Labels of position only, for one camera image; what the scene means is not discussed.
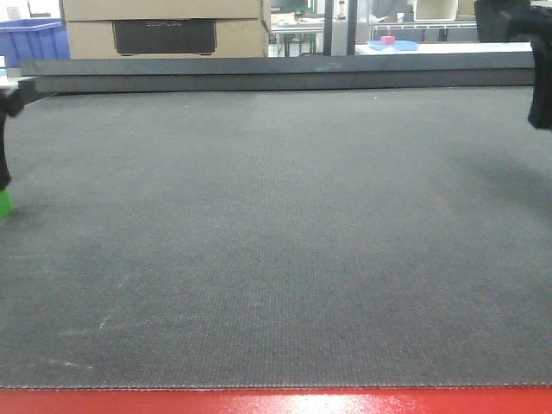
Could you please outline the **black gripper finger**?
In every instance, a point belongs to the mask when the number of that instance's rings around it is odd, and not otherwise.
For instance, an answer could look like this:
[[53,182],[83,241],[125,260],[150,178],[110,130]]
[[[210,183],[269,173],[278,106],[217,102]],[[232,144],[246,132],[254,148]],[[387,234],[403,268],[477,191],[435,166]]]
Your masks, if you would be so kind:
[[5,124],[9,117],[17,116],[24,108],[22,94],[19,89],[1,90],[1,113],[0,113],[0,153],[1,153],[1,190],[4,191],[10,181],[9,168],[5,154]]
[[551,129],[551,8],[517,6],[503,10],[508,37],[528,35],[534,59],[533,98],[528,122],[535,129]]

